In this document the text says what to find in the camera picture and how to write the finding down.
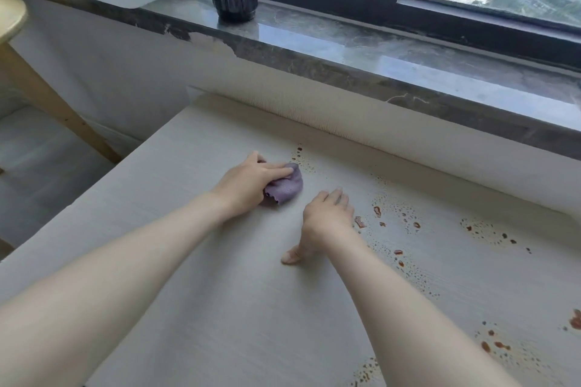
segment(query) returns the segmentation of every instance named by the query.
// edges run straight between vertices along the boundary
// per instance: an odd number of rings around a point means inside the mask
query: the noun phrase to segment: forearm
[[[2,385],[82,385],[196,245],[227,217],[214,195],[201,195],[2,305]]]
[[[519,385],[355,232],[326,242],[325,251],[353,298],[383,375],[393,385]]]

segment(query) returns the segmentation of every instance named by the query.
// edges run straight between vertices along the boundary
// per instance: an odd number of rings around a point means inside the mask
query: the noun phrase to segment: window sill
[[[160,34],[221,40],[259,63],[581,161],[578,77],[262,2],[256,19],[218,21],[211,0],[123,9],[52,0]]]

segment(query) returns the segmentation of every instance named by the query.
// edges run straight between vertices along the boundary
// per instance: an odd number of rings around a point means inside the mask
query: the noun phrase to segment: hand
[[[263,190],[270,181],[292,174],[291,167],[283,163],[265,162],[258,152],[252,152],[246,160],[231,168],[212,189],[226,208],[227,217],[234,217],[252,210],[264,199]]]
[[[322,251],[326,242],[333,241],[345,230],[352,231],[354,211],[343,189],[337,188],[330,194],[320,192],[304,209],[299,244],[285,252],[281,262],[285,265],[299,263],[313,253]]]

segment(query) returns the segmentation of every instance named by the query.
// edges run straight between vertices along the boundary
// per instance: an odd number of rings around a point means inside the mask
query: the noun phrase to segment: person's left hand
[[[284,168],[285,164],[265,162],[254,151],[243,163],[228,170],[211,193],[224,204],[228,217],[241,215],[262,202],[263,190],[270,181],[292,174],[293,169]]]

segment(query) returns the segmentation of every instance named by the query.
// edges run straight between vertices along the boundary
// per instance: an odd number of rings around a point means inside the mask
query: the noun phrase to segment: white table
[[[569,217],[220,97],[183,110],[5,260],[0,301],[208,190],[253,149],[296,158],[302,194],[214,233],[87,387],[381,385],[377,370],[362,378],[373,350],[330,264],[280,264],[305,204],[338,185],[374,250],[521,382],[579,385],[581,331],[563,329],[581,308]]]

